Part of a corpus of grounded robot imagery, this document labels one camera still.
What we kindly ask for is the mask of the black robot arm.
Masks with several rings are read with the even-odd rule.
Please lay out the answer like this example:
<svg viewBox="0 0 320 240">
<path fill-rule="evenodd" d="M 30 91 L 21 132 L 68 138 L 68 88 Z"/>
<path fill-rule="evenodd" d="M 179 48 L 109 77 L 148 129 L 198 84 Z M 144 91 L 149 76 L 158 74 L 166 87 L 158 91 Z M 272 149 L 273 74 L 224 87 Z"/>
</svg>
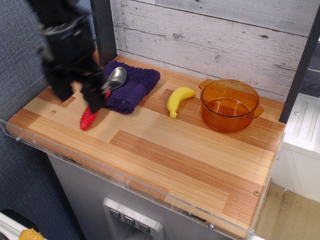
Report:
<svg viewBox="0 0 320 240">
<path fill-rule="evenodd" d="M 95 45 L 88 13 L 75 0 L 30 0 L 38 17 L 39 32 L 47 45 L 38 50 L 43 73 L 55 94 L 64 102 L 82 84 L 82 94 L 93 114 L 105 105 L 103 69 L 93 60 Z"/>
</svg>

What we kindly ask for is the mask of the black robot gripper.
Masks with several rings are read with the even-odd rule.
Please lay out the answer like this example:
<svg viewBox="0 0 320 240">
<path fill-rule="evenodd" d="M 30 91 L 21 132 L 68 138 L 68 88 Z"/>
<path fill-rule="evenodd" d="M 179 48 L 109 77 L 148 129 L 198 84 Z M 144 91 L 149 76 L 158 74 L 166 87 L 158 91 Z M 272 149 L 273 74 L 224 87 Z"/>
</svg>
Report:
<svg viewBox="0 0 320 240">
<path fill-rule="evenodd" d="M 94 43 L 86 17 L 41 17 L 39 32 L 47 46 L 38 52 L 42 69 L 57 97 L 65 102 L 73 95 L 71 82 L 82 83 L 83 98 L 95 114 L 106 105 L 102 89 L 106 80 L 94 62 Z"/>
</svg>

